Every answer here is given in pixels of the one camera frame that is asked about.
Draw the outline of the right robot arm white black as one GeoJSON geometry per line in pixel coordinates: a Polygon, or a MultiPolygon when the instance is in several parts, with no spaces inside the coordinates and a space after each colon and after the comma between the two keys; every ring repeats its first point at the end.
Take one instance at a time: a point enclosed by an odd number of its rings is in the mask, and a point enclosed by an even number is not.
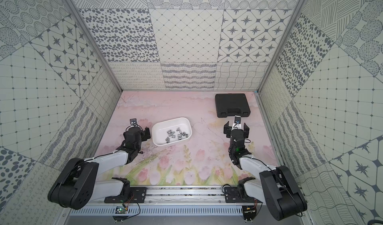
{"type": "Polygon", "coordinates": [[[277,220],[303,216],[307,202],[288,167],[275,167],[255,158],[246,148],[249,127],[236,116],[233,124],[226,123],[223,132],[230,139],[228,154],[232,163],[251,174],[241,179],[236,187],[222,186],[227,203],[266,205],[277,220]]]}

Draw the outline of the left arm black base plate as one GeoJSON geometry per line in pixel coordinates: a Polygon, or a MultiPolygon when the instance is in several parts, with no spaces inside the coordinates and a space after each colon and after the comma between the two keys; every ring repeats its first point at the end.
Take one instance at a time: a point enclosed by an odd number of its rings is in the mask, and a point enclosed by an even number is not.
{"type": "Polygon", "coordinates": [[[139,203],[143,204],[146,198],[147,187],[124,188],[120,195],[110,196],[104,199],[106,204],[139,203]]]}

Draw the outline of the chrome socket large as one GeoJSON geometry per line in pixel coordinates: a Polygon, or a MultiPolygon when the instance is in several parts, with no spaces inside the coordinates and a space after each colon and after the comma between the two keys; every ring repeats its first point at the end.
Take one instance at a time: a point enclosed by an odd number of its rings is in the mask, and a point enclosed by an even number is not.
{"type": "Polygon", "coordinates": [[[175,134],[175,132],[174,132],[174,131],[172,131],[172,130],[169,130],[169,131],[167,132],[167,134],[168,134],[168,136],[169,136],[169,137],[171,137],[172,135],[174,135],[174,134],[175,134]]]}

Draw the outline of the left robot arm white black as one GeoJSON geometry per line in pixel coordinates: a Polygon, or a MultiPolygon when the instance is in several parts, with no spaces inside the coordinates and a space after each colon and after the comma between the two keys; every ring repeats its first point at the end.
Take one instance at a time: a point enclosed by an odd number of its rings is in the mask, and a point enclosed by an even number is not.
{"type": "Polygon", "coordinates": [[[97,176],[131,163],[141,153],[142,142],[149,140],[151,134],[148,127],[142,128],[133,120],[123,136],[121,145],[111,153],[87,159],[70,159],[49,190],[47,199],[74,210],[97,199],[103,199],[105,203],[121,203],[126,207],[134,197],[130,181],[117,177],[98,181],[97,176]]]}

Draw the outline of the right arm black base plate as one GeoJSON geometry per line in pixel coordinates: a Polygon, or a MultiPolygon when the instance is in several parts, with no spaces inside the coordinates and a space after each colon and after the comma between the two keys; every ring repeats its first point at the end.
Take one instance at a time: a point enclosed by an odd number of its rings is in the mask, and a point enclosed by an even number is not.
{"type": "Polygon", "coordinates": [[[257,202],[265,203],[265,196],[261,186],[250,185],[249,187],[233,187],[230,185],[224,185],[221,187],[221,191],[224,194],[225,202],[232,203],[253,203],[257,202]]]}

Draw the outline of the white plastic storage box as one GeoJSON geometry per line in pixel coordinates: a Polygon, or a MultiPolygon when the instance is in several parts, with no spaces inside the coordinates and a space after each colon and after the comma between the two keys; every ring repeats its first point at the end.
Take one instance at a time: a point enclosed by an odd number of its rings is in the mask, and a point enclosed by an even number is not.
{"type": "Polygon", "coordinates": [[[152,141],[158,147],[186,142],[192,136],[190,121],[185,117],[156,123],[151,130],[152,141]]]}

